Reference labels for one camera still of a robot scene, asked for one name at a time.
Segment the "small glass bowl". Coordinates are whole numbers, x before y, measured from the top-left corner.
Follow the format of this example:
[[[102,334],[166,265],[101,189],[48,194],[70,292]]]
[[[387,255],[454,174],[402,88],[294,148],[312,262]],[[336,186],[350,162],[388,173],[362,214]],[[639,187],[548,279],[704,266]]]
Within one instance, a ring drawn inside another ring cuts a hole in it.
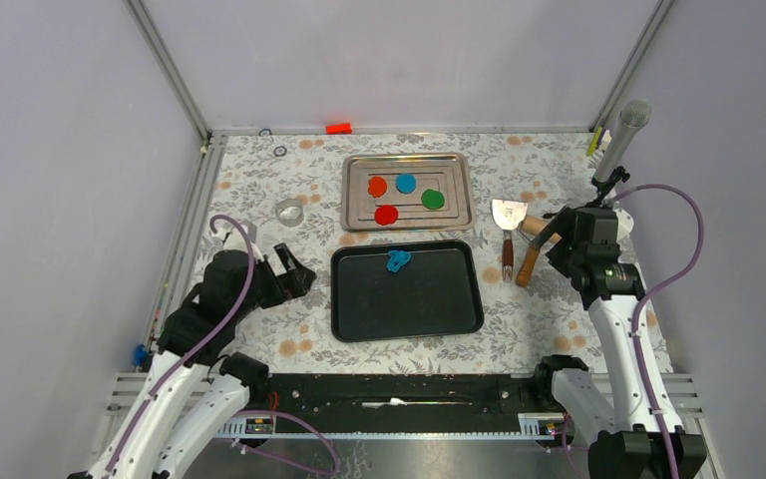
[[[295,228],[304,221],[303,203],[298,199],[286,199],[275,205],[277,220],[287,228]]]

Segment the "blue dough piece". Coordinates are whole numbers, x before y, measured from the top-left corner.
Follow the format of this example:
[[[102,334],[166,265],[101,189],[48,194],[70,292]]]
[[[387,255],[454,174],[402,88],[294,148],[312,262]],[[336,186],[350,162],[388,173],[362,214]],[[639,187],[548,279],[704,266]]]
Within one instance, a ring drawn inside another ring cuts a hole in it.
[[[417,188],[417,180],[412,174],[400,174],[395,180],[396,190],[403,195],[410,195]]]

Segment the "brown handled tool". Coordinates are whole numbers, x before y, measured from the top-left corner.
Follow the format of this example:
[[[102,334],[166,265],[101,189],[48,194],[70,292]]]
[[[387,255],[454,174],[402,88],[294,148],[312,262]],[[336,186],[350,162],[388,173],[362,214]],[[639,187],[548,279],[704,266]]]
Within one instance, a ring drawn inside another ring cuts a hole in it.
[[[492,216],[495,224],[503,233],[502,244],[502,280],[511,282],[513,279],[513,231],[526,218],[528,203],[492,199]]]

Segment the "blue dough scrap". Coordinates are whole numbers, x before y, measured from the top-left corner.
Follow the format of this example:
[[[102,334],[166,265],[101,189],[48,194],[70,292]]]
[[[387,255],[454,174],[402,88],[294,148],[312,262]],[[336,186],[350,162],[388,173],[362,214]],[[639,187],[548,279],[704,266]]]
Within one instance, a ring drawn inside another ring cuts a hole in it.
[[[407,250],[389,250],[386,268],[389,272],[397,273],[403,266],[411,261],[411,257],[411,253]]]

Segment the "black plastic tray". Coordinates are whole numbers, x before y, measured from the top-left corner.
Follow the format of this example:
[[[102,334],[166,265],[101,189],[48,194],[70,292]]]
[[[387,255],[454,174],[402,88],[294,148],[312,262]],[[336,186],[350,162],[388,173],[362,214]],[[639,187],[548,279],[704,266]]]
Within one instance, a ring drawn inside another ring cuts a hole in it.
[[[388,251],[407,250],[397,273]],[[339,249],[331,258],[331,330],[342,342],[470,334],[484,323],[471,248],[458,239]]]

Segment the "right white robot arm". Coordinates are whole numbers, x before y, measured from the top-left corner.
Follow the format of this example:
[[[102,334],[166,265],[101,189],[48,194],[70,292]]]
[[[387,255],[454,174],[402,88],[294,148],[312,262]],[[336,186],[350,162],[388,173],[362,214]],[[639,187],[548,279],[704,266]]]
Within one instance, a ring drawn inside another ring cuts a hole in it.
[[[642,320],[645,289],[637,268],[619,260],[618,216],[604,207],[563,208],[535,236],[527,259],[552,236],[550,265],[568,278],[593,324],[611,397],[577,358],[544,358],[532,385],[541,409],[563,407],[587,449],[591,478],[694,478],[708,457],[703,437],[685,429],[656,366]]]

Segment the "wooden dough roller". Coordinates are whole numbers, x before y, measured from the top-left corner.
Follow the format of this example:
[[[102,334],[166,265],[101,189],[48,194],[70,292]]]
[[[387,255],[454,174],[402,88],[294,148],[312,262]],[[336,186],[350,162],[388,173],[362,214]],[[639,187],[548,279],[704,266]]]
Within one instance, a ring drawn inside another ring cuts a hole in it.
[[[520,223],[519,231],[533,236],[515,278],[517,286],[527,287],[531,282],[541,248],[549,241],[558,242],[561,237],[550,222],[533,216],[525,216],[525,219]]]

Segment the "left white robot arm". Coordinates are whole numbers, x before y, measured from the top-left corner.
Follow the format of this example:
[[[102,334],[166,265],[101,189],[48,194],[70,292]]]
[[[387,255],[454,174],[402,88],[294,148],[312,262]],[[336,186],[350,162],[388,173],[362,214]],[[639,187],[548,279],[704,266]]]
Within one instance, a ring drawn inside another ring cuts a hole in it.
[[[257,309],[307,295],[316,273],[281,243],[277,274],[257,252],[216,253],[201,282],[166,320],[137,401],[81,478],[181,478],[230,417],[268,400],[268,367],[242,353],[222,358],[236,326]]]

